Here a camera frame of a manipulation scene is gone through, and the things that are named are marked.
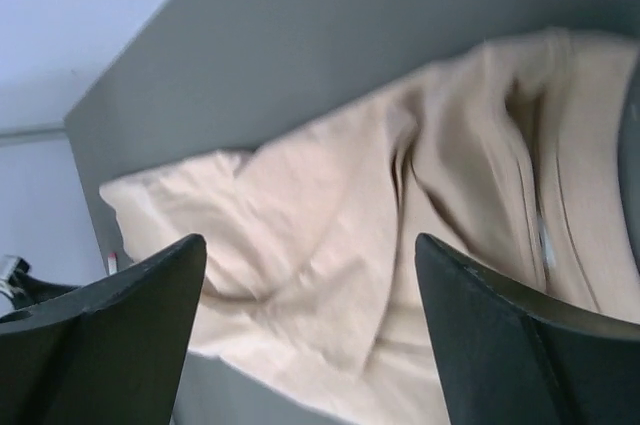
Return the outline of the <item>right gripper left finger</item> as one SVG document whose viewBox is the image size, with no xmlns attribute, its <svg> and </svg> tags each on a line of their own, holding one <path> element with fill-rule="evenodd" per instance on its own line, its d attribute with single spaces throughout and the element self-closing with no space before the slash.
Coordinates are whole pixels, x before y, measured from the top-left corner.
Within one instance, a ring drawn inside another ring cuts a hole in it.
<svg viewBox="0 0 640 425">
<path fill-rule="evenodd" d="M 169 423 L 205 264 L 205 240 L 191 234 L 2 316 L 2 423 Z"/>
</svg>

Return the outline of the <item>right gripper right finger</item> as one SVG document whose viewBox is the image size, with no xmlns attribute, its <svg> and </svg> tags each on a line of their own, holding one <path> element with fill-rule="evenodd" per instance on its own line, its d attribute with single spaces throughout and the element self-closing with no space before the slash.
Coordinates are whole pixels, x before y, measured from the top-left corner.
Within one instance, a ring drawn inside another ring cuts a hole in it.
<svg viewBox="0 0 640 425">
<path fill-rule="evenodd" d="M 638 423 L 638 325 L 556 300 L 428 234 L 415 266 L 451 423 Z"/>
</svg>

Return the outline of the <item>beige t shirt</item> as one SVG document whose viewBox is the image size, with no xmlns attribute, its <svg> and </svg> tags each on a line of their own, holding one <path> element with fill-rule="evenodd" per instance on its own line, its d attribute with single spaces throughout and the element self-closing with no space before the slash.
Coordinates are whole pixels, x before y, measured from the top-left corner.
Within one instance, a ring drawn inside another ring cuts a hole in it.
<svg viewBox="0 0 640 425">
<path fill-rule="evenodd" d="M 415 241 L 635 322 L 619 189 L 636 41 L 552 30 L 428 65 L 254 152 L 105 183 L 126 253 L 205 238 L 189 343 L 355 424 L 445 424 Z"/>
</svg>

